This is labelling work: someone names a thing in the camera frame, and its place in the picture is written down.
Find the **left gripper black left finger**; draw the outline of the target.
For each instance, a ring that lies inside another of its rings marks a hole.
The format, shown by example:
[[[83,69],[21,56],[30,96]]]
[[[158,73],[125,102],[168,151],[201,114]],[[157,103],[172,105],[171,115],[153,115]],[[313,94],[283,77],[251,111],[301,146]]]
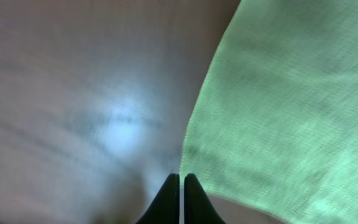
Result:
[[[180,177],[170,174],[137,224],[179,224]]]

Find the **green microfiber cloth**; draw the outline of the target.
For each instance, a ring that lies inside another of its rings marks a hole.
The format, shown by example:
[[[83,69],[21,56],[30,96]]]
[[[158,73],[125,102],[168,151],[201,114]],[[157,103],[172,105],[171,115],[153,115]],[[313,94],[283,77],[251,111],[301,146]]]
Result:
[[[243,0],[180,174],[290,223],[358,223],[358,0]]]

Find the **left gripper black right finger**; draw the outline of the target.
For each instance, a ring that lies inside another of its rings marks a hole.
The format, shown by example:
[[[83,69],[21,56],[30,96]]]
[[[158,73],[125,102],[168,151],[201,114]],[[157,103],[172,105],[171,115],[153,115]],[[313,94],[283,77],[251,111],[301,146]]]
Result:
[[[199,180],[188,174],[184,183],[184,224],[225,224],[210,202]]]

